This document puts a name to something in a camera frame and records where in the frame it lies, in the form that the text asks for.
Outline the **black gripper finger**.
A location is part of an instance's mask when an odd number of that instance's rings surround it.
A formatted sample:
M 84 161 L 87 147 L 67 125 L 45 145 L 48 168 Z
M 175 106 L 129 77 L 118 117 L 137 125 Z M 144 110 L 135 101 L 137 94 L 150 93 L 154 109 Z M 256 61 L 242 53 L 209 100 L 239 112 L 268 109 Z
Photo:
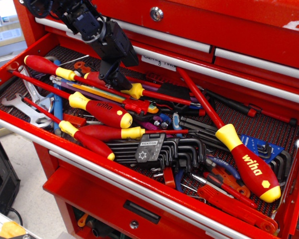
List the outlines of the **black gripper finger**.
M 130 90 L 132 84 L 121 72 L 114 72 L 111 74 L 111 85 L 115 90 Z
M 99 70 L 99 79 L 103 80 L 107 85 L 112 84 L 112 73 L 114 70 L 115 63 L 113 61 L 102 60 Z

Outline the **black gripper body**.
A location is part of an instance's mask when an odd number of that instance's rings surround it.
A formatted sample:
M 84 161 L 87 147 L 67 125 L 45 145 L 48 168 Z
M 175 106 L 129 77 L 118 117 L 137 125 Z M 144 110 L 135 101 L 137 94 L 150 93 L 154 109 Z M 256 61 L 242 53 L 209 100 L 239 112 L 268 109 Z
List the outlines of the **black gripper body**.
M 121 63 L 126 67 L 137 66 L 137 54 L 121 27 L 115 21 L 105 23 L 106 31 L 90 42 L 90 46 L 101 58 L 100 74 L 111 75 L 118 71 Z

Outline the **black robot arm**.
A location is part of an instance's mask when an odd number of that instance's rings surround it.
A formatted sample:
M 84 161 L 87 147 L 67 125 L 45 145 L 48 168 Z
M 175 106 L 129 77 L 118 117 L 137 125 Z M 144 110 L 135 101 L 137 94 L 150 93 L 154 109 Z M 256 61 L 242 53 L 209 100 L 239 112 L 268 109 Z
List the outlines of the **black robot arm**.
M 119 91 L 132 88 L 119 68 L 121 63 L 137 66 L 137 54 L 118 23 L 104 19 L 90 0 L 25 0 L 23 4 L 35 17 L 55 14 L 74 34 L 81 34 L 101 58 L 100 80 Z

